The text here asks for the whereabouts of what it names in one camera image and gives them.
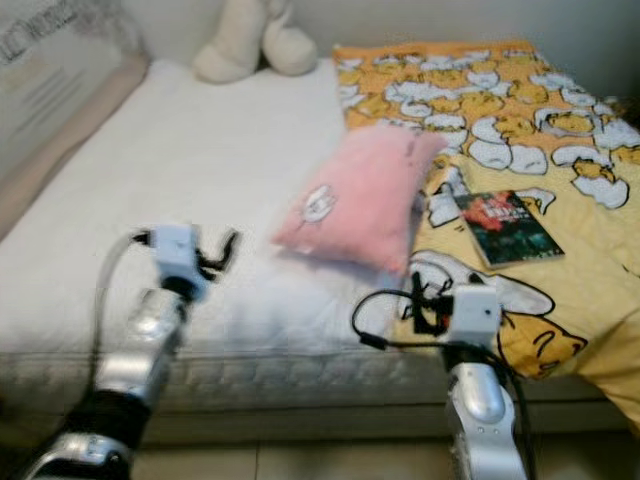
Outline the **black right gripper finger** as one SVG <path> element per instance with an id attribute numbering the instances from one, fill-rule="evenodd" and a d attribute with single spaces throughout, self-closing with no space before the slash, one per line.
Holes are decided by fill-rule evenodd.
<path id="1" fill-rule="evenodd" d="M 410 275 L 410 293 L 408 293 L 407 311 L 410 314 L 413 332 L 416 334 L 429 333 L 429 321 L 424 312 L 425 289 L 422 287 L 419 271 L 412 271 Z"/>

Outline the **pink fluffy pillow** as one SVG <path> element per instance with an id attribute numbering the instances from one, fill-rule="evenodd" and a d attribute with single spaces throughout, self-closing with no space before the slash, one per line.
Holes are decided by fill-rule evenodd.
<path id="1" fill-rule="evenodd" d="M 411 210 L 442 134 L 366 125 L 340 141 L 291 207 L 271 242 L 320 259 L 406 274 Z"/>

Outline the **dark green red book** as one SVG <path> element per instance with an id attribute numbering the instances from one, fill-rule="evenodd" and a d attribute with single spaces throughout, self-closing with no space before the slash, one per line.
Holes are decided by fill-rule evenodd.
<path id="1" fill-rule="evenodd" d="M 485 268 L 562 259 L 564 251 L 511 189 L 454 196 Z"/>

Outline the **yellow orange cartoon blanket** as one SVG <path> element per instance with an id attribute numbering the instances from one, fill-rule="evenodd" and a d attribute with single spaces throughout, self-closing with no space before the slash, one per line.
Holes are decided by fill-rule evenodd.
<path id="1" fill-rule="evenodd" d="M 349 128 L 440 134 L 410 266 L 431 293 L 480 276 L 503 305 L 497 347 L 527 378 L 576 375 L 640 435 L 640 131 L 525 41 L 337 47 Z M 553 259 L 498 268 L 457 206 L 509 191 Z"/>

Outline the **white quilted mattress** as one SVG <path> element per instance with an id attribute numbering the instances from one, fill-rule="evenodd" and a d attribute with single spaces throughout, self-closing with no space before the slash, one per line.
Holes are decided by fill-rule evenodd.
<path id="1" fill-rule="evenodd" d="M 351 410 L 442 401 L 421 353 L 362 347 L 346 324 L 375 271 L 280 255 L 269 242 L 346 125 L 332 69 L 228 87 L 159 61 L 1 243 L 3 413 L 55 416 L 81 396 L 93 288 L 128 230 L 193 221 L 243 241 L 193 308 L 164 413 Z"/>

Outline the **beige bed end board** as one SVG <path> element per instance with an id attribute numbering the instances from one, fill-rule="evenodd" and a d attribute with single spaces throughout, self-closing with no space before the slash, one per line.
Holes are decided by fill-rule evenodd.
<path id="1" fill-rule="evenodd" d="M 96 90 L 77 108 L 70 110 L 67 120 L 52 129 L 51 140 L 41 143 L 28 160 L 15 168 L 12 182 L 1 188 L 0 238 L 5 239 L 29 207 L 41 195 L 84 142 L 120 109 L 147 76 L 150 61 L 129 55 L 120 67 L 106 76 Z"/>

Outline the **cream plush toy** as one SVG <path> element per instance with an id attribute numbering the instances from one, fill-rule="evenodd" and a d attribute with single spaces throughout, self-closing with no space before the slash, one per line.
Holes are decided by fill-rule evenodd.
<path id="1" fill-rule="evenodd" d="M 294 0 L 225 0 L 214 36 L 192 61 L 210 84 L 243 81 L 265 61 L 282 76 L 302 76 L 319 63 L 315 40 L 294 22 Z"/>

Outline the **white patterned bag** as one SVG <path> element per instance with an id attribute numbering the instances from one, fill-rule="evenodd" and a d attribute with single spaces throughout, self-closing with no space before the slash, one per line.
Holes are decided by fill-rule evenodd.
<path id="1" fill-rule="evenodd" d="M 17 172 L 142 51 L 122 0 L 0 0 L 0 172 Z"/>

